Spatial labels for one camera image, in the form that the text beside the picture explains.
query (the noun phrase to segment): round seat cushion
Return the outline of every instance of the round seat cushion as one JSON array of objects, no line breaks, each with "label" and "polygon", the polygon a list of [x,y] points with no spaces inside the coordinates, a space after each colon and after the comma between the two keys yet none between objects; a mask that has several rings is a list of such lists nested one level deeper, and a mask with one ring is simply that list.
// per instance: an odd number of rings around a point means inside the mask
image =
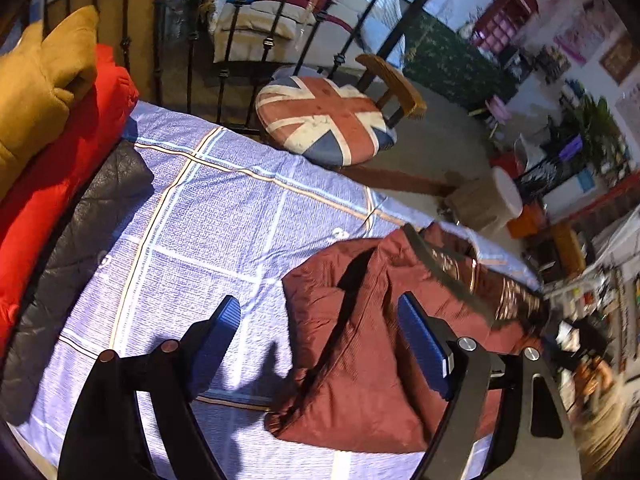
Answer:
[{"label": "round seat cushion", "polygon": [[322,165],[359,164],[396,143],[370,98],[320,76],[276,79],[260,91],[255,108],[278,146]]}]

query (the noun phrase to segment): metal screw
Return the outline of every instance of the metal screw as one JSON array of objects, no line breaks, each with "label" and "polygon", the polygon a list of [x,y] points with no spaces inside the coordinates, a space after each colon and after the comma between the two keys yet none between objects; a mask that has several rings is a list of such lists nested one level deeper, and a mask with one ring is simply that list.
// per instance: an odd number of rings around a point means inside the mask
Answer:
[{"label": "metal screw", "polygon": [[473,352],[478,348],[478,344],[470,337],[461,337],[458,339],[458,346],[467,352]]},{"label": "metal screw", "polygon": [[526,357],[529,361],[537,361],[540,359],[540,352],[538,352],[535,348],[527,346],[524,349],[524,357]]},{"label": "metal screw", "polygon": [[98,355],[98,359],[100,359],[101,363],[108,363],[114,357],[116,357],[116,352],[111,349],[103,350],[102,352],[100,352],[100,355]]},{"label": "metal screw", "polygon": [[165,354],[170,354],[171,352],[176,351],[178,349],[178,346],[180,346],[180,343],[178,343],[175,339],[167,339],[160,345],[160,349]]}]

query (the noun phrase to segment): chair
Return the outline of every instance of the chair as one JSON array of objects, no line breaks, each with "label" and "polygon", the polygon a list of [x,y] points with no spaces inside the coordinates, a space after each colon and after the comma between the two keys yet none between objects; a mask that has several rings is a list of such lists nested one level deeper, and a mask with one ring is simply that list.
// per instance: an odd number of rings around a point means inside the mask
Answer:
[{"label": "chair", "polygon": [[[341,168],[391,148],[397,140],[394,127],[402,118],[424,117],[422,96],[401,73],[374,54],[360,54],[356,60],[386,84],[380,99],[373,102],[353,86],[339,87],[321,75],[278,78],[256,99],[268,144],[320,166]],[[382,109],[392,96],[399,108],[385,117]]]}]

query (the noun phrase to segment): stool leg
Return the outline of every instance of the stool leg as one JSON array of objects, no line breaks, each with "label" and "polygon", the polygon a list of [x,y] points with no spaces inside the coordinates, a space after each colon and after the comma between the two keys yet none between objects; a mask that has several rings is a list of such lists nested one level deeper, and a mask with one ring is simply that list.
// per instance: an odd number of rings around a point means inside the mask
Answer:
[{"label": "stool leg", "polygon": [[482,108],[478,108],[477,110],[471,110],[471,111],[468,113],[468,116],[469,116],[469,117],[475,117],[476,115],[483,114],[485,111],[487,111],[487,107],[486,107],[486,106],[484,106],[484,107],[482,107]]},{"label": "stool leg", "polygon": [[500,123],[498,121],[495,121],[494,127],[491,129],[491,133],[489,134],[489,140],[494,138],[495,132],[498,129],[498,125]]}]

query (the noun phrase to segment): bedspread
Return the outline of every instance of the bedspread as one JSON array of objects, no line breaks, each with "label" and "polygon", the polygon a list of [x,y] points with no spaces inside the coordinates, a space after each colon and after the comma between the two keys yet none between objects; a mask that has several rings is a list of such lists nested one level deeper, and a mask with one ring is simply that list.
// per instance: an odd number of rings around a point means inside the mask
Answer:
[{"label": "bedspread", "polygon": [[[209,390],[192,404],[230,480],[409,478],[421,454],[364,454],[283,442],[264,412],[291,367],[281,277],[336,240],[381,237],[432,219],[302,156],[204,120],[139,103],[124,132],[155,175],[153,196],[105,256],[71,313],[20,434],[58,463],[98,353],[147,352],[207,319],[225,294],[242,321]],[[536,287],[518,260],[476,234],[479,259]],[[158,474],[173,478],[150,399],[139,394]]]}]

